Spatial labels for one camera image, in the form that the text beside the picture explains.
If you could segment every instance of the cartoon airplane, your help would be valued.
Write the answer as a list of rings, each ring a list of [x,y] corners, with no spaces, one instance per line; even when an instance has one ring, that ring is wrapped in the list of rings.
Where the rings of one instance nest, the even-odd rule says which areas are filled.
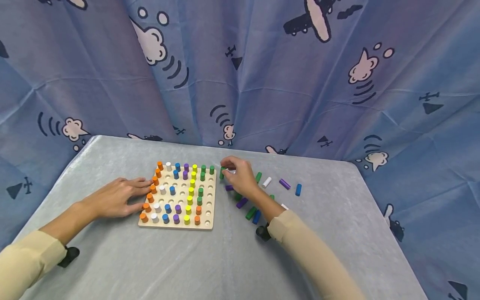
[[[305,12],[295,19],[286,22],[283,25],[285,33],[295,36],[297,32],[308,32],[308,28],[313,27],[313,31],[322,43],[330,40],[330,24],[327,14],[332,13],[333,4],[340,0],[305,0]]]

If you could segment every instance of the hand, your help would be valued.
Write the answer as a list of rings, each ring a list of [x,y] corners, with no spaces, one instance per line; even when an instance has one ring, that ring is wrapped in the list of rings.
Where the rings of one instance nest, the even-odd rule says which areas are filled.
[[[142,202],[128,205],[128,199],[147,194],[151,184],[152,181],[145,178],[133,180],[117,178],[79,203],[84,204],[85,208],[93,214],[93,218],[128,216],[141,211],[144,204]]]
[[[250,162],[236,156],[228,156],[222,159],[220,165],[229,170],[237,170],[235,174],[230,173],[228,170],[223,170],[222,173],[239,194],[251,199],[260,190],[253,176]]]

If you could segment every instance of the blue curtain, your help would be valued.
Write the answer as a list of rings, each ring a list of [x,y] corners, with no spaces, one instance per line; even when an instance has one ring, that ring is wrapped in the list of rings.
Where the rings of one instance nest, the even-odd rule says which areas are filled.
[[[0,248],[92,135],[163,140],[350,161],[427,295],[480,298],[479,15],[475,0],[1,0]]]

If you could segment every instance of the left hand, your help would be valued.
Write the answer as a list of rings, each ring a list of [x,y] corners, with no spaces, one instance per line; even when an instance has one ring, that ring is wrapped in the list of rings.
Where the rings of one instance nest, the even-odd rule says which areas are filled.
[[[145,195],[150,191],[151,180],[135,178],[127,180],[117,178],[98,191],[81,200],[94,218],[116,218],[131,215],[141,211],[143,202],[128,205],[130,197]]]

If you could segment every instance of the black clip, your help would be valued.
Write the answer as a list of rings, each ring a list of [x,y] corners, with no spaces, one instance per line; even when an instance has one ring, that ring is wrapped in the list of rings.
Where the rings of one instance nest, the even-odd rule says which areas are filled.
[[[265,226],[259,226],[259,227],[257,228],[257,230],[255,231],[255,233],[257,234],[257,236],[258,236],[259,238],[261,238],[263,241],[268,241],[269,239],[272,238],[272,237],[270,236],[270,234],[268,233],[267,226],[268,226],[268,223],[267,223],[267,225],[265,225]]]
[[[70,265],[71,262],[73,262],[73,260],[75,258],[77,258],[79,255],[80,255],[80,250],[76,247],[69,247],[67,248],[65,246],[65,249],[67,250],[67,255],[65,256],[64,259],[62,259],[61,262],[58,263],[57,266],[60,266],[62,268],[66,268],[68,267],[68,265]]]

